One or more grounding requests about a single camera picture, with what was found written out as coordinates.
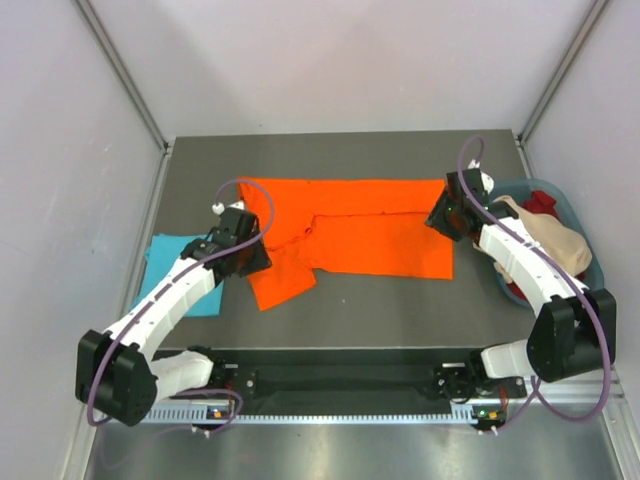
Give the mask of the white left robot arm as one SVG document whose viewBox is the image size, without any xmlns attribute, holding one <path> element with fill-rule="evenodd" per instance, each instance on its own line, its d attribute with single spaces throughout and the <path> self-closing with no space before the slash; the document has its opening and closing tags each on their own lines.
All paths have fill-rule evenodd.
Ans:
<svg viewBox="0 0 640 480">
<path fill-rule="evenodd" d="M 259 219 L 244 202 L 218 203 L 213 210 L 218 225 L 188 243 L 138 305 L 104 331 L 89 330 L 79 340 L 75 397 L 89 413 L 135 426 L 160 400 L 196 389 L 212 397 L 226 387 L 225 370 L 205 348 L 155 356 L 191 308 L 224 280 L 271 266 Z"/>
</svg>

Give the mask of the orange t-shirt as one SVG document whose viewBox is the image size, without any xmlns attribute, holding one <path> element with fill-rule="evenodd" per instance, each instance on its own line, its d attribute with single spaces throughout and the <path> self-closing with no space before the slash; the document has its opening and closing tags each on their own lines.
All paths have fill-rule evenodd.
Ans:
<svg viewBox="0 0 640 480">
<path fill-rule="evenodd" d="M 303 294 L 315 273 L 454 277 L 453 243 L 425 225 L 444 183 L 245 178 L 238 193 L 267 227 L 270 268 L 250 275 L 265 311 Z"/>
</svg>

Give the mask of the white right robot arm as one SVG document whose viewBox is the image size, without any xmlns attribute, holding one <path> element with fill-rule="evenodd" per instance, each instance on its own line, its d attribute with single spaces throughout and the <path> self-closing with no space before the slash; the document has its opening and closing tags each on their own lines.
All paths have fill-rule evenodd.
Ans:
<svg viewBox="0 0 640 480">
<path fill-rule="evenodd" d="M 525 340 L 474 352 L 466 380 L 487 396 L 504 378 L 535 375 L 551 383 L 601 370 L 615 357 L 616 301 L 606 289 L 590 289 L 544 250 L 523 216 L 505 200 L 491 200 L 490 177 L 479 168 L 450 172 L 426 219 L 453 240 L 470 239 L 519 287 L 536 320 Z"/>
</svg>

